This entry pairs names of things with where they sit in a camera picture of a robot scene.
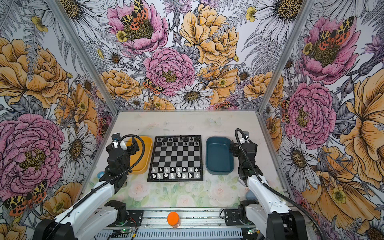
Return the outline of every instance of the orange cap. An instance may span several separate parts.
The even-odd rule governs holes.
[[[180,217],[177,213],[175,212],[170,212],[167,217],[168,224],[171,226],[176,225],[180,220]]]

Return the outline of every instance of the floral wallpaper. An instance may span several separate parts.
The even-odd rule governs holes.
[[[295,200],[328,238],[384,239],[384,1],[315,6],[261,114]]]
[[[25,240],[76,201],[112,115],[57,22],[43,23],[47,5],[1,6],[0,236]]]
[[[31,6],[61,39],[44,1]],[[302,2],[61,0],[118,108],[132,110],[257,109],[270,80],[258,74],[275,68]]]

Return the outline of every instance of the purple flower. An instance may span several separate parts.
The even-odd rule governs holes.
[[[132,30],[130,26],[125,27],[120,20],[121,17],[132,14],[134,10],[132,2],[129,7],[124,3],[122,8],[116,6],[107,10],[108,24],[112,26],[109,28],[110,33],[115,34],[116,42],[123,45],[123,54],[126,56],[154,51],[168,41],[167,19],[161,18],[153,4],[149,6],[144,0],[143,3],[144,8],[148,10],[148,19],[140,23],[138,30]]]
[[[191,0],[164,0],[164,12],[168,15],[171,12],[179,11],[183,15],[191,10]]]
[[[320,227],[330,240],[339,239],[339,233],[332,227],[331,222],[323,216],[319,215]]]
[[[0,197],[26,195],[42,181],[48,187],[61,176],[58,168],[64,134],[51,120],[23,114],[0,122]]]
[[[305,47],[301,59],[296,63],[298,72],[309,76],[313,81],[322,81],[329,85],[341,78],[355,63],[358,54],[353,54],[360,31],[356,30],[356,19],[349,29],[350,36],[341,45],[330,44],[326,49],[320,50],[321,31],[333,31],[342,25],[336,20],[330,22],[329,18],[321,17],[310,30],[310,35],[304,40]]]
[[[151,57],[144,60],[147,78],[156,86],[164,88],[164,94],[175,95],[175,91],[195,80],[195,69],[192,60],[173,48],[157,49]]]
[[[201,0],[201,4],[209,5],[211,8],[216,8],[218,7],[218,0]]]
[[[300,83],[290,98],[288,115],[287,135],[301,139],[310,150],[321,147],[335,128],[332,96],[320,83]]]

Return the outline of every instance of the white daisy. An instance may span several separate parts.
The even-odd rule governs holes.
[[[104,53],[104,61],[114,68],[120,67],[122,64],[122,54],[117,48],[108,49]]]
[[[361,240],[384,239],[384,220],[373,218],[369,221],[369,229],[360,236]]]
[[[359,18],[363,11],[372,11],[378,0],[326,0],[323,3],[325,10],[323,16],[330,16],[330,21],[336,18],[336,22],[340,22],[355,16]]]
[[[72,20],[80,38],[89,43],[97,39],[102,39],[101,32],[105,31],[102,26],[108,19],[104,17],[104,2],[101,0],[60,0],[65,12]],[[43,21],[43,25],[50,27],[58,39],[63,37],[63,29],[49,9],[46,0],[30,0],[29,4],[35,10],[35,15]]]
[[[292,136],[292,139],[285,136],[279,148],[278,155],[282,158],[284,171],[288,173],[291,184],[304,191],[310,189],[305,177],[313,188],[317,189],[320,179],[312,170],[311,166],[317,165],[318,161],[315,156],[306,154],[307,146],[300,139]]]
[[[247,81],[253,77],[254,72],[250,67],[239,67],[237,75],[240,78],[240,81]]]
[[[139,97],[132,97],[127,102],[133,109],[143,109],[144,100]]]
[[[255,18],[259,20],[256,32],[264,31],[263,38],[270,33],[271,39],[282,43],[293,28],[303,0],[258,0]]]
[[[91,163],[91,156],[95,151],[93,134],[88,133],[88,124],[81,122],[77,133],[70,126],[68,130],[69,142],[61,144],[61,158],[58,167],[63,168],[63,180],[69,182],[82,182],[84,173]]]
[[[204,89],[203,84],[197,84],[193,88],[186,85],[179,91],[175,91],[176,95],[170,101],[176,109],[204,109],[211,104],[210,99],[214,93],[213,89]]]
[[[87,90],[88,92],[92,93],[96,90],[96,85],[95,83],[93,82],[91,76],[89,75],[83,75],[80,79],[79,79],[79,83],[81,84],[81,86]]]

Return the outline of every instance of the small blue object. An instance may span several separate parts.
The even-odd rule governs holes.
[[[231,141],[226,137],[210,137],[207,139],[205,165],[210,174],[228,175],[235,164],[229,151]]]

